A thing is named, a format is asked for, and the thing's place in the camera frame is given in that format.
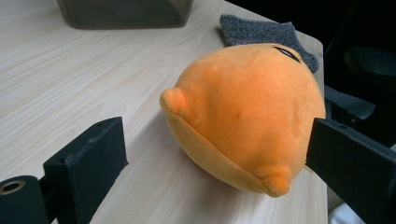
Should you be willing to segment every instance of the stuffed animal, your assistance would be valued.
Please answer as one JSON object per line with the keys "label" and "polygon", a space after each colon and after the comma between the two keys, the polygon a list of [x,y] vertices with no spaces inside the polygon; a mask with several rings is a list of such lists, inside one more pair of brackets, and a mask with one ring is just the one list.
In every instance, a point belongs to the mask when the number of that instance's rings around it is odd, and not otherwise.
{"label": "stuffed animal", "polygon": [[232,186],[278,197],[305,165],[317,82],[294,49],[248,44],[188,66],[161,94],[173,135],[200,167]]}

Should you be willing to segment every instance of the gray container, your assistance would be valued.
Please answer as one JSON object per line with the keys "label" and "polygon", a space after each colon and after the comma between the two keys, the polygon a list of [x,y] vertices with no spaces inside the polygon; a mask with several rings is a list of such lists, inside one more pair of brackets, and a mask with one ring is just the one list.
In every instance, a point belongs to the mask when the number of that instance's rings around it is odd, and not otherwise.
{"label": "gray container", "polygon": [[58,0],[67,24],[78,29],[182,27],[193,0]]}

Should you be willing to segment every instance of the plush toy eye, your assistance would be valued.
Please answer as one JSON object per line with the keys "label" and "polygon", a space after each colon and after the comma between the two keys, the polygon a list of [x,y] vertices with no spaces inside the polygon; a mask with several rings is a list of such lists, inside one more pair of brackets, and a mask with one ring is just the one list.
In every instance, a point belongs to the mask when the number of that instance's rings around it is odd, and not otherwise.
{"label": "plush toy eye", "polygon": [[294,54],[292,54],[290,51],[288,51],[288,50],[286,50],[286,49],[279,48],[279,47],[274,47],[274,48],[276,48],[277,50],[279,50],[279,51],[282,52],[283,54],[285,54],[285,55],[291,57],[291,58],[292,58],[294,61],[296,61],[297,63],[300,62],[300,60],[298,60],[298,58],[297,58],[296,56],[294,56]]}

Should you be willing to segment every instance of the gray cloth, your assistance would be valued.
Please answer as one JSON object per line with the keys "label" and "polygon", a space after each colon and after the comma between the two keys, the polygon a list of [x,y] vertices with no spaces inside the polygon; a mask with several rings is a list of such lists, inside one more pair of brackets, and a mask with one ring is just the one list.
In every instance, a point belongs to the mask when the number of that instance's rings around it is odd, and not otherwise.
{"label": "gray cloth", "polygon": [[301,46],[291,22],[252,21],[226,14],[220,16],[219,22],[225,41],[232,46],[260,43],[281,44],[296,50],[312,73],[319,69],[318,58]]}

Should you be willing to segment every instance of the light wood tabletop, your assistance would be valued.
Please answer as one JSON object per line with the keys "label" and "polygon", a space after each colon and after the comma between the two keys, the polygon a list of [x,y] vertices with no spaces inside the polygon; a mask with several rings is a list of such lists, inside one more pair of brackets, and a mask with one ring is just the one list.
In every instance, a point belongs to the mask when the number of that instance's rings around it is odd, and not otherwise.
{"label": "light wood tabletop", "polygon": [[[94,123],[122,117],[127,159],[92,223],[327,223],[325,183],[302,171],[280,198],[218,181],[184,153],[160,93],[191,62],[224,48],[221,14],[268,21],[222,0],[195,0],[172,29],[78,30],[55,0],[1,0],[0,181],[44,175],[42,164]],[[298,33],[318,56],[323,50]]]}

